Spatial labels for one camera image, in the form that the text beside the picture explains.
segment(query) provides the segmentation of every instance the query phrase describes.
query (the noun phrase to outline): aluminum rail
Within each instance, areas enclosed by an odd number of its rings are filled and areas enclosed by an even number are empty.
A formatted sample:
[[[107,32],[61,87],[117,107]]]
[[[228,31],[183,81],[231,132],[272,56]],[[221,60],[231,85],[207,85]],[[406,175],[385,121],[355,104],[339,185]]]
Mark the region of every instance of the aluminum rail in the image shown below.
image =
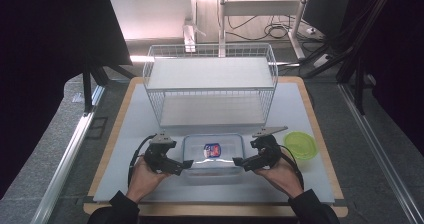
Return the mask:
[[[299,45],[299,40],[297,39],[297,32],[299,30],[300,21],[303,17],[303,12],[306,8],[307,0],[300,0],[299,7],[297,8],[297,14],[293,28],[287,33],[289,36],[290,42],[292,43],[296,57],[299,60],[305,59],[305,54],[303,53],[302,47]]]
[[[81,143],[84,140],[85,134],[87,133],[88,127],[91,124],[94,113],[99,104],[100,98],[104,92],[104,87],[97,86],[92,95],[93,109],[88,115],[81,117],[71,140],[69,141],[68,147],[63,154],[62,160],[44,193],[43,199],[41,199],[40,205],[32,218],[32,224],[47,223],[53,212],[54,206],[59,198],[60,192],[65,184],[68,174],[72,168],[72,164],[78,154],[78,150]]]
[[[401,177],[397,173],[389,157],[384,151],[383,146],[375,135],[373,129],[368,123],[365,116],[356,109],[353,102],[353,95],[350,91],[348,84],[339,84],[340,91],[349,106],[359,128],[362,131],[367,143],[369,144],[374,157],[376,158],[381,170],[383,171],[389,185],[391,186],[394,194],[396,195],[402,209],[404,210],[410,223],[424,223],[423,216],[418,210],[417,204],[410,194],[407,186],[402,181]]]

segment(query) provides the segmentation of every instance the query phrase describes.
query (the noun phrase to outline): black sleeve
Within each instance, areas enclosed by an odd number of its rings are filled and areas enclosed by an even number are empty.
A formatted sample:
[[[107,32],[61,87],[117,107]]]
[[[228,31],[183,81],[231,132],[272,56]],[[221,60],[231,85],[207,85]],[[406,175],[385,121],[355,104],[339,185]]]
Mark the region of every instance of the black sleeve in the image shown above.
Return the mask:
[[[109,201],[110,207],[99,208],[93,212],[88,224],[135,224],[137,223],[138,206],[121,191]]]
[[[302,224],[340,223],[333,209],[321,204],[312,189],[289,199],[289,204]]]

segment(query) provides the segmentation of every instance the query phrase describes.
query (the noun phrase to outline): person's left hand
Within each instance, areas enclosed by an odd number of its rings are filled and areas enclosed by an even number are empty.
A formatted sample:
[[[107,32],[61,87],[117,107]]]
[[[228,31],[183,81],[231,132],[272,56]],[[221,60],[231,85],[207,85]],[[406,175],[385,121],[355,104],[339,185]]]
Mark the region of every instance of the person's left hand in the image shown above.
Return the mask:
[[[283,158],[280,158],[272,168],[259,168],[254,170],[254,173],[263,176],[272,186],[290,198],[295,198],[303,193],[302,185],[293,167]]]
[[[126,196],[133,202],[139,203],[143,197],[154,191],[162,180],[170,175],[153,172],[144,160],[144,156],[140,156],[134,166]]]

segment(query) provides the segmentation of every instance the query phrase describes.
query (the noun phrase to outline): white shelf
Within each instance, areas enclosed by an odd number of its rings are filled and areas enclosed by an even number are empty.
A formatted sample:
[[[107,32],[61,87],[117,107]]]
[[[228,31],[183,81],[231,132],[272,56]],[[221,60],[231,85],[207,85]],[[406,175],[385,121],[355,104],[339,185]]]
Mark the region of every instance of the white shelf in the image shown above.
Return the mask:
[[[274,88],[265,57],[155,58],[148,90]]]
[[[161,126],[260,125],[259,95],[193,95],[165,98]]]

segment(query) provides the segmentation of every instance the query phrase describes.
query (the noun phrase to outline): wall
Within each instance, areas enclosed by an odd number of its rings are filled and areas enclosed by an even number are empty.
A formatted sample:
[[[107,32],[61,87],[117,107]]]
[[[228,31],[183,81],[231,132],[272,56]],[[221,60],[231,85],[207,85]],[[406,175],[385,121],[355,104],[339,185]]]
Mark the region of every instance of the wall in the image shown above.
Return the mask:
[[[191,0],[111,0],[125,40],[183,38]]]

